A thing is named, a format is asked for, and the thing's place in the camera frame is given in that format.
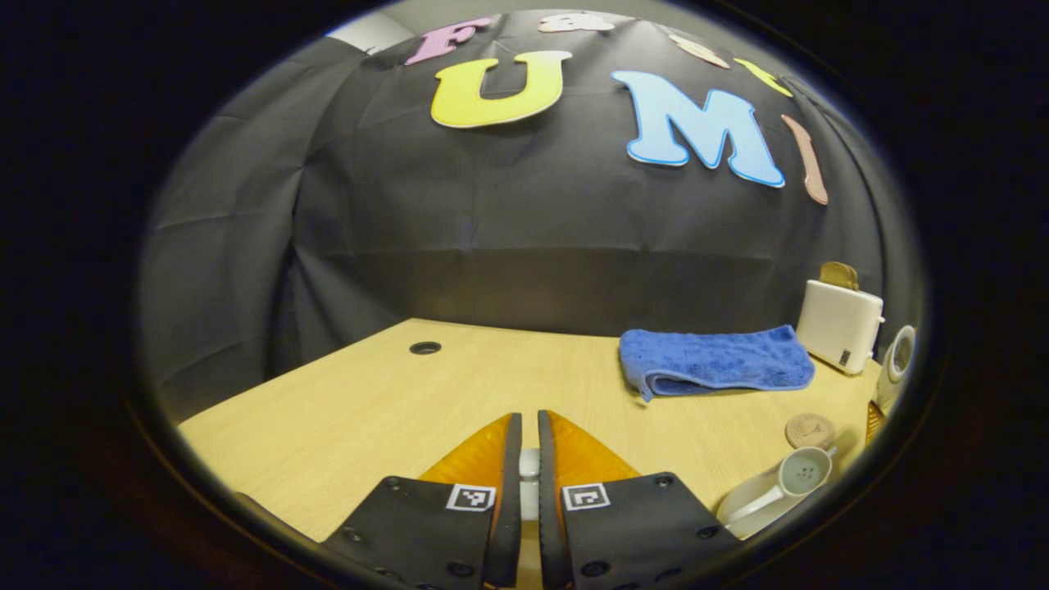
coaster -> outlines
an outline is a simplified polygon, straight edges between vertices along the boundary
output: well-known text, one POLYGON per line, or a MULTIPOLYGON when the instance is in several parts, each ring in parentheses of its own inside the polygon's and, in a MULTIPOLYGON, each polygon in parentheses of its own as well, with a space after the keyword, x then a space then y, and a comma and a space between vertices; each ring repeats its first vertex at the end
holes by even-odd
POLYGON ((787 442, 794 448, 834 444, 834 424, 818 414, 798 414, 787 422, 787 442))

yellow letter u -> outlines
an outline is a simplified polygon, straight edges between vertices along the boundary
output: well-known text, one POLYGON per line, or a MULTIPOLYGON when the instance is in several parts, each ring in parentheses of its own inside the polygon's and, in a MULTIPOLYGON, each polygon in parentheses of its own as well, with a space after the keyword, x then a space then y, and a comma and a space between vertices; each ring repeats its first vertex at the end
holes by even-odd
POLYGON ((531 51, 514 61, 528 66, 524 89, 505 99, 480 98, 480 82, 488 68, 499 63, 490 58, 446 67, 436 73, 441 83, 433 94, 430 114, 446 127, 481 127, 510 123, 550 108, 561 98, 561 62, 568 51, 531 51))

mug handle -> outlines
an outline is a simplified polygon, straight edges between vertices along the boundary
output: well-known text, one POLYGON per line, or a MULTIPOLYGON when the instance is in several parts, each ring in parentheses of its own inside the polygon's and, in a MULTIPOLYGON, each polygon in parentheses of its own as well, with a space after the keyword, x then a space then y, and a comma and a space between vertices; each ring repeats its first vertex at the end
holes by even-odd
POLYGON ((729 514, 728 522, 726 522, 725 524, 730 525, 741 519, 745 519, 753 514, 754 512, 761 510, 762 508, 765 508, 769 504, 772 504, 776 500, 780 500, 783 498, 784 498, 784 490, 783 488, 779 487, 779 484, 776 484, 772 486, 772 489, 766 491, 765 494, 758 498, 757 500, 752 501, 750 504, 747 504, 743 508, 740 508, 736 511, 729 514))

black fabric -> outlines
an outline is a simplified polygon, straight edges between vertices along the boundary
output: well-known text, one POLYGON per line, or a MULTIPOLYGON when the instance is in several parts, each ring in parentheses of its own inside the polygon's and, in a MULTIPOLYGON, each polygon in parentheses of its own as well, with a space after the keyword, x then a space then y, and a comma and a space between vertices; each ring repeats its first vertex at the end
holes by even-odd
POLYGON ((805 280, 828 260, 885 299, 882 350, 917 321, 900 189, 802 72, 773 71, 792 99, 732 61, 751 56, 743 39, 715 45, 614 15, 606 33, 536 29, 560 12, 493 17, 411 66, 418 39, 371 57, 323 39, 208 124, 160 195, 144 260, 151 384, 176 419, 408 317, 604 336, 794 324, 805 280), (542 49, 573 54, 550 109, 473 129, 432 121, 438 70, 497 58, 481 96, 511 96, 526 80, 513 56, 542 49), (663 76, 700 105, 712 88, 749 101, 787 185, 738 177, 728 148, 713 170, 694 154, 680 168, 633 161, 618 69, 663 76), (811 133, 828 206, 806 193, 780 114, 811 133))

blue letter m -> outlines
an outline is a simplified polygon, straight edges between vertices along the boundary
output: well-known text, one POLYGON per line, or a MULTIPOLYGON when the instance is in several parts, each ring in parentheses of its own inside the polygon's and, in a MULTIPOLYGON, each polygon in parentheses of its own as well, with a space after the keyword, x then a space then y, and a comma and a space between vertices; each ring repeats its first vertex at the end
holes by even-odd
POLYGON ((754 107, 747 101, 723 90, 710 90, 707 104, 700 108, 661 76, 614 71, 612 77, 626 84, 634 97, 639 136, 626 146, 630 157, 667 166, 688 162, 688 150, 673 141, 672 123, 707 168, 714 169, 721 163, 727 135, 732 139, 728 167, 733 172, 770 187, 784 186, 784 174, 772 162, 754 121, 754 107))

